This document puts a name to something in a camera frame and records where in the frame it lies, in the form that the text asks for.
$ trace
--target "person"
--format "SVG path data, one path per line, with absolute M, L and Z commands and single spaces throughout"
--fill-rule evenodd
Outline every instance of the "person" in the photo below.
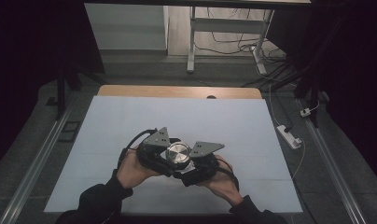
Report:
M 221 168 L 232 169 L 221 156 L 216 157 Z M 136 151 L 130 149 L 120 167 L 113 171 L 110 180 L 105 185 L 98 184 L 85 190 L 80 195 L 78 209 L 62 213 L 56 224 L 114 223 L 119 217 L 121 201 L 133 195 L 133 188 L 158 175 L 160 174 L 142 166 L 136 157 Z M 227 201 L 231 205 L 230 213 L 238 217 L 241 223 L 286 224 L 282 217 L 271 211 L 260 212 L 248 195 L 243 197 L 240 194 L 230 176 L 226 174 L 217 172 L 211 179 L 197 186 L 206 187 L 217 197 Z

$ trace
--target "hand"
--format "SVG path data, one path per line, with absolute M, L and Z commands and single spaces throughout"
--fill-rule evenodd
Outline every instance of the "hand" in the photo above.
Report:
M 218 160 L 221 160 L 218 161 L 219 167 L 232 172 L 232 166 L 229 163 L 221 156 L 215 156 Z M 226 200 L 231 206 L 238 205 L 244 200 L 231 177 L 221 172 L 217 172 L 212 178 L 199 183 L 197 186 L 204 186 L 210 189 L 217 197 Z
M 132 189 L 140 185 L 143 181 L 159 173 L 142 166 L 136 156 L 136 151 L 129 149 L 121 166 L 117 171 L 117 179 L 125 189 Z

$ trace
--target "white wall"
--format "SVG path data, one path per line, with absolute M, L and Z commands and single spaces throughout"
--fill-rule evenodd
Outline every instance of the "white wall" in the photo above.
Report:
M 99 49 L 167 49 L 166 7 L 85 6 Z

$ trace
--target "white power strip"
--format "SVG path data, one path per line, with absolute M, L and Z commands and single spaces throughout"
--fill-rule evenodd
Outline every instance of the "white power strip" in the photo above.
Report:
M 278 130 L 279 133 L 285 138 L 291 149 L 297 149 L 301 147 L 301 139 L 294 138 L 293 134 L 291 134 L 290 132 L 285 133 L 285 128 L 285 125 L 280 125 L 276 127 L 276 130 Z

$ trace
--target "power plug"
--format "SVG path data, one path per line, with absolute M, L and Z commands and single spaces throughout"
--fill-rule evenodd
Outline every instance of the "power plug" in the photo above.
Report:
M 293 134 L 291 134 L 290 132 L 285 132 L 285 129 L 286 129 L 285 125 L 280 125 L 276 127 L 276 130 L 278 130 L 279 133 L 285 138 L 285 140 L 287 141 L 291 149 L 297 149 L 301 147 L 301 142 L 302 142 L 301 139 L 294 138 Z
M 311 115 L 311 110 L 310 110 L 310 108 L 303 109 L 303 110 L 300 111 L 300 114 L 303 118 L 307 117 L 307 116 Z

